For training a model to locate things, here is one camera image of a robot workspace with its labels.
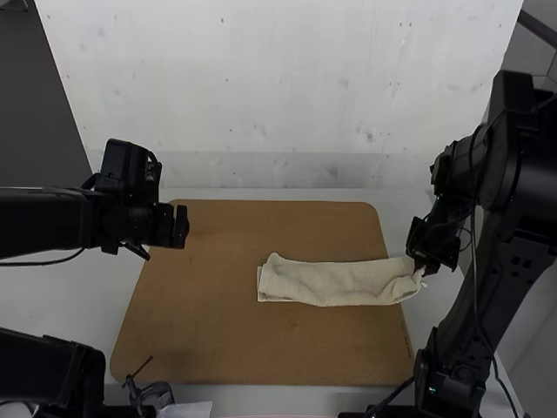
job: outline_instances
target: cloth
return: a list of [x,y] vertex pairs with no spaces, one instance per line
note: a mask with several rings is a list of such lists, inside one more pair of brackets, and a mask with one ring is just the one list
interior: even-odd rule
[[258,268],[258,301],[295,301],[316,307],[393,305],[425,283],[413,259],[306,263],[272,253]]

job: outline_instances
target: gray wall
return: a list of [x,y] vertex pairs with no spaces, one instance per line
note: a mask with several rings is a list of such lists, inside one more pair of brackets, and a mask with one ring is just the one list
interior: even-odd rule
[[0,10],[0,186],[79,186],[91,168],[35,4]]

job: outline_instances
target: cable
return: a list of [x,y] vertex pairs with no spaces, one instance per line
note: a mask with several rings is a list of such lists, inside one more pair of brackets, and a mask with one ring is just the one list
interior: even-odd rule
[[58,260],[50,260],[50,261],[16,261],[12,263],[0,263],[0,267],[32,267],[32,266],[52,266],[54,264],[61,264],[65,263],[66,261],[70,261],[75,259],[79,254],[85,251],[85,248],[78,250],[76,253],[73,253],[69,257],[65,257],[63,259]]
[[408,388],[413,383],[414,383],[414,376],[412,376],[410,379],[402,383],[398,388],[394,389],[393,392],[390,395],[388,395],[383,401],[375,405],[373,408],[369,409],[362,418],[373,418],[374,416],[376,416],[381,411],[381,409],[383,409],[389,403],[391,403],[393,399],[400,394],[400,392]]
[[462,253],[463,251],[466,251],[468,249],[468,247],[472,244],[472,233],[470,232],[470,230],[468,228],[465,228],[464,226],[462,226],[460,228],[460,233],[462,233],[462,231],[468,233],[468,236],[470,237],[470,240],[468,241],[468,244],[466,244],[466,246],[464,248],[461,248],[459,250],[459,253]]
[[470,216],[470,230],[471,230],[471,242],[472,242],[472,277],[473,277],[473,316],[474,316],[474,321],[475,321],[475,325],[478,328],[478,331],[481,333],[481,337],[484,339],[484,342],[486,343],[487,348],[489,349],[491,358],[492,358],[492,363],[493,363],[493,371],[495,374],[495,380],[500,384],[501,389],[503,389],[503,392],[505,393],[505,396],[507,397],[507,401],[509,403],[509,405],[511,406],[511,409],[513,410],[513,414],[514,414],[514,418],[519,418],[518,413],[516,412],[516,407],[514,406],[514,402],[513,399],[511,398],[511,395],[508,392],[507,386],[505,385],[505,383],[501,380],[501,378],[499,377],[499,367],[497,366],[497,360],[495,359],[495,351],[493,350],[489,339],[486,336],[486,333],[483,329],[483,327],[480,324],[480,320],[478,319],[478,267],[476,264],[476,214],[475,211],[472,210],[471,216]]
[[0,407],[3,407],[5,405],[10,405],[12,403],[21,403],[22,405],[24,405],[27,408],[27,410],[29,411],[31,416],[33,416],[35,414],[35,409],[31,406],[30,403],[25,402],[25,401],[0,401]]

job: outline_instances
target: towel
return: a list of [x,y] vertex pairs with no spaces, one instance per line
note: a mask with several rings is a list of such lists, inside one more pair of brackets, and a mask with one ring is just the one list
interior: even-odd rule
[[409,257],[351,263],[306,263],[272,253],[258,268],[258,301],[316,307],[393,305],[414,296],[424,269]]

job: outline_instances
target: white paper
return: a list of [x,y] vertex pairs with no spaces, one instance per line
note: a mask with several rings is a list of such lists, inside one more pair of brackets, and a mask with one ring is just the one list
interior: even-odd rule
[[210,418],[212,402],[176,403],[157,411],[157,418]]

